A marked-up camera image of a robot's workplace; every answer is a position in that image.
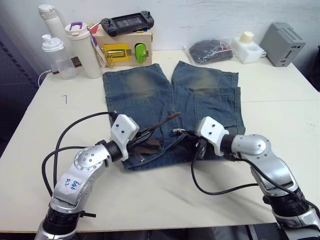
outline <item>black cable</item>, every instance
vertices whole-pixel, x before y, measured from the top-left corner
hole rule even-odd
[[[81,240],[79,233],[75,233],[74,240]]]
[[[86,120],[86,119],[89,119],[89,118],[93,118],[93,117],[96,117],[96,116],[100,116],[100,115],[111,115],[111,117],[116,117],[118,114],[116,112],[112,112],[112,111],[103,111],[103,112],[98,112],[98,113],[94,113],[94,114],[91,114],[89,116],[85,116],[83,118],[80,118],[79,120],[73,122],[70,126],[68,126],[60,135],[59,139],[58,139],[58,142],[56,143],[56,146],[55,146],[55,150],[58,150],[60,148],[60,144],[61,144],[61,141],[63,139],[63,137],[65,136],[65,134],[76,124]],[[53,187],[56,186],[57,184],[57,168],[58,168],[58,152],[56,152],[54,154],[54,161],[53,161]]]
[[[199,154],[199,152],[197,151],[197,153],[195,154],[195,156],[191,162],[191,174],[192,174],[192,179],[194,181],[195,186],[204,194],[216,196],[216,195],[221,195],[221,194],[227,194],[227,193],[233,192],[238,189],[243,189],[243,188],[252,187],[252,186],[258,186],[257,183],[250,183],[250,184],[240,185],[240,186],[236,186],[236,187],[233,187],[233,188],[230,188],[227,190],[217,191],[217,192],[209,192],[209,191],[202,189],[199,186],[199,184],[197,183],[196,176],[195,176],[195,170],[194,170],[194,164],[195,164],[195,161],[197,160],[198,154]]]
[[[273,181],[270,177],[268,177],[262,170],[260,170],[260,168],[257,167],[257,165],[255,165],[252,161],[248,160],[248,159],[244,159],[244,158],[234,158],[234,161],[238,161],[238,162],[246,162],[247,164],[249,164],[250,166],[252,166],[262,177],[264,177],[268,182],[270,182],[271,184],[273,184],[274,186],[276,186],[278,189],[281,189],[282,191],[285,191],[286,193],[298,198],[297,194],[295,194],[293,191],[281,186],[280,184],[276,183],[275,181]],[[318,218],[320,218],[320,211],[319,208],[313,204],[312,202],[301,198],[300,201],[304,202],[307,205],[310,205],[311,207],[314,208]]]
[[[47,161],[49,160],[49,158],[52,155],[54,155],[54,154],[56,154],[58,152],[64,151],[64,150],[68,150],[68,149],[84,149],[84,148],[86,148],[86,146],[66,146],[66,147],[62,147],[62,148],[59,148],[57,150],[54,150],[54,151],[50,152],[45,157],[45,159],[42,162],[41,172],[42,172],[42,177],[43,177],[43,181],[44,181],[45,187],[46,187],[46,189],[48,189],[48,192],[49,192],[50,196],[52,196],[53,192],[51,190],[50,184],[48,182],[47,174],[46,174],[46,164],[47,164]]]

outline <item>white wall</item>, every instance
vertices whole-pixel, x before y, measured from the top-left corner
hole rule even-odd
[[[304,74],[320,44],[319,0],[1,0],[0,24],[34,69],[48,69],[41,36],[48,29],[38,5],[52,4],[62,22],[99,22],[148,10],[155,24],[154,50],[181,49],[194,41],[255,33],[260,42],[272,22],[287,22],[306,41],[294,60]]]

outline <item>handwritten label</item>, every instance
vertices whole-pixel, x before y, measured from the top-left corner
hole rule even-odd
[[[61,185],[59,188],[60,192],[68,195],[76,193],[79,186],[81,185],[81,181],[74,176],[66,176],[64,178],[64,185]]]

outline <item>jeans pocket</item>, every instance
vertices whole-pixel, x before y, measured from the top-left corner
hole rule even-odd
[[[237,132],[235,95],[195,95],[194,108],[197,124],[209,116],[231,133]]]

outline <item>jeans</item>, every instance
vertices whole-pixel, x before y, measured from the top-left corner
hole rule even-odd
[[[173,129],[194,131],[204,117],[220,122],[231,134],[244,134],[241,116],[238,73],[196,67],[180,61],[170,83],[159,64],[103,74],[105,99],[109,111],[131,117],[140,127],[150,127],[166,117],[181,114],[158,128],[152,139],[160,146],[154,154],[143,153],[141,162],[135,155],[123,162],[128,170],[147,170],[190,162],[195,141]],[[219,157],[210,146],[206,160]]]

